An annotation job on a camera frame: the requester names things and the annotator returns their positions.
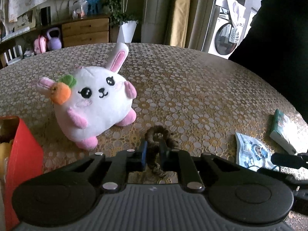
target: yellow curtain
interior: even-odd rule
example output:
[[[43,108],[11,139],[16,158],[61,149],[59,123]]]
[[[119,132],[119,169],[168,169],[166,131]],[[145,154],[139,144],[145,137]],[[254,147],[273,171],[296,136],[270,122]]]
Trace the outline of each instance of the yellow curtain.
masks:
[[[166,45],[185,47],[190,0],[174,0],[166,32]]]

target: metal screw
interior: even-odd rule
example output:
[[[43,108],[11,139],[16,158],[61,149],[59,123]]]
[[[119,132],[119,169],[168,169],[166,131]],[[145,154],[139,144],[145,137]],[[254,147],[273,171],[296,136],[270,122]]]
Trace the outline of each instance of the metal screw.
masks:
[[[115,190],[118,187],[115,182],[106,182],[103,184],[103,188],[106,190]]]
[[[190,188],[190,189],[201,189],[202,184],[200,182],[197,182],[197,181],[192,181],[192,182],[189,182],[187,184],[187,187]]]

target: round table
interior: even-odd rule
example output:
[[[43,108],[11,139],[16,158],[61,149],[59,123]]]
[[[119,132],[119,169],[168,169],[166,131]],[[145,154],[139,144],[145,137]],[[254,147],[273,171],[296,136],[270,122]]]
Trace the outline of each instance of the round table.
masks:
[[[120,74],[137,90],[132,107],[136,121],[113,126],[101,134],[96,151],[114,156],[135,148],[146,130],[163,125],[174,133],[181,149],[193,156],[211,152],[235,161],[235,132],[261,140],[272,151],[282,148],[269,138],[274,111],[279,108],[298,126],[308,147],[308,126],[295,108],[260,77],[236,63],[203,52],[154,44],[129,44]],[[24,59],[0,70],[0,116],[17,115],[44,150],[44,172],[74,162],[88,152],[78,149],[61,132],[51,101],[35,91],[40,77],[58,79],[80,66],[103,66],[113,44],[83,45]],[[305,169],[284,170],[297,179]],[[133,181],[157,183],[149,173],[135,173]],[[287,223],[305,230],[308,219],[290,212]]]

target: dark clothing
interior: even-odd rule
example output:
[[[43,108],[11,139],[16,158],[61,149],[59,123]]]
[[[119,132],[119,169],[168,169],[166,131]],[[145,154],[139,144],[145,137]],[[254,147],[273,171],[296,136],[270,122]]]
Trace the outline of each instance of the dark clothing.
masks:
[[[229,60],[266,80],[308,122],[308,0],[262,0]]]

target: bunny eye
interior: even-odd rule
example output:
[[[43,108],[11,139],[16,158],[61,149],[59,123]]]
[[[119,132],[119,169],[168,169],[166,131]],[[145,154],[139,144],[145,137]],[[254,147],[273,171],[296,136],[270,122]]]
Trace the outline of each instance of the bunny eye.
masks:
[[[81,91],[78,91],[78,93],[81,94],[83,98],[88,99],[92,95],[92,90],[90,88],[85,87]]]
[[[106,82],[108,83],[108,85],[113,86],[115,84],[115,81],[113,80],[113,76],[112,77],[107,77],[106,78]]]

